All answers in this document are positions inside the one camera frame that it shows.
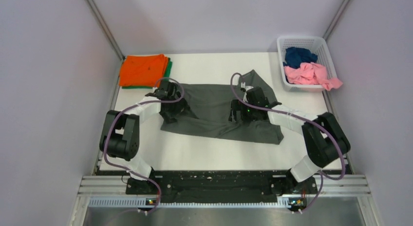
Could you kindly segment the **grey t-shirt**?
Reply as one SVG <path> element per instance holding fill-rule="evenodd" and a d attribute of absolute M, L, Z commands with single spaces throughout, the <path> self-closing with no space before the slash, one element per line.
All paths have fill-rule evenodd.
<path fill-rule="evenodd" d="M 190 109 L 166 123 L 161 130 L 177 134 L 278 145 L 284 139 L 279 125 L 269 121 L 229 121 L 235 96 L 229 85 L 183 84 Z"/>

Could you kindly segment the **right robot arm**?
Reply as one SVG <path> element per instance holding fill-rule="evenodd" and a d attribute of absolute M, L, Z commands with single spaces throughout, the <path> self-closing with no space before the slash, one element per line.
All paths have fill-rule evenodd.
<path fill-rule="evenodd" d="M 239 113 L 248 119 L 267 120 L 303 137 L 306 155 L 286 172 L 283 181 L 286 189 L 292 193 L 300 192 L 305 182 L 335 160 L 340 160 L 342 167 L 337 179 L 344 177 L 344 155 L 350 151 L 351 145 L 332 113 L 314 115 L 294 110 L 278 101 L 269 102 L 260 87 L 242 86 L 243 97 L 239 97 L 234 86 L 230 88 L 236 97 L 236 108 L 231 112 L 233 119 Z"/>

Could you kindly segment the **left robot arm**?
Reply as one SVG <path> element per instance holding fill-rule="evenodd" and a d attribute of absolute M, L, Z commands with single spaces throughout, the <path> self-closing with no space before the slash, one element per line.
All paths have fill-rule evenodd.
<path fill-rule="evenodd" d="M 163 77 L 139 102 L 106 114 L 99 141 L 103 158 L 107 164 L 129 173 L 144 193 L 161 195 L 161 188 L 150 176 L 152 167 L 138 153 L 140 125 L 157 114 L 168 124 L 177 122 L 177 116 L 189 109 L 184 95 L 184 87 L 178 81 Z"/>

